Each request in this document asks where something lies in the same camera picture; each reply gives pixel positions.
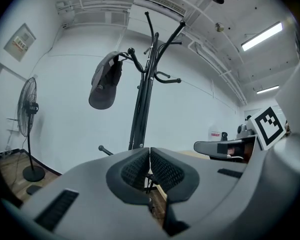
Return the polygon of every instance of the fluorescent light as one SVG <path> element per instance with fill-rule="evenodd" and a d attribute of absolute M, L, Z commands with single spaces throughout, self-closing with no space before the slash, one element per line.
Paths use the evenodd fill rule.
<path fill-rule="evenodd" d="M 282 29 L 283 29 L 282 23 L 277 22 L 270 28 L 266 29 L 265 31 L 263 31 L 260 34 L 258 34 L 257 36 L 255 36 L 254 38 L 241 44 L 242 49 L 244 51 L 246 51 L 246 50 L 250 49 L 251 47 L 254 47 L 255 45 L 261 43 L 262 41 L 268 39 L 269 37 L 272 37 L 276 33 L 280 32 Z"/>
<path fill-rule="evenodd" d="M 276 86 L 268 88 L 268 89 L 257 91 L 256 94 L 262 94 L 262 93 L 269 92 L 269 91 L 272 91 L 272 90 L 275 90 L 275 89 L 278 89 L 278 88 L 279 88 L 279 85 L 276 85 Z"/>

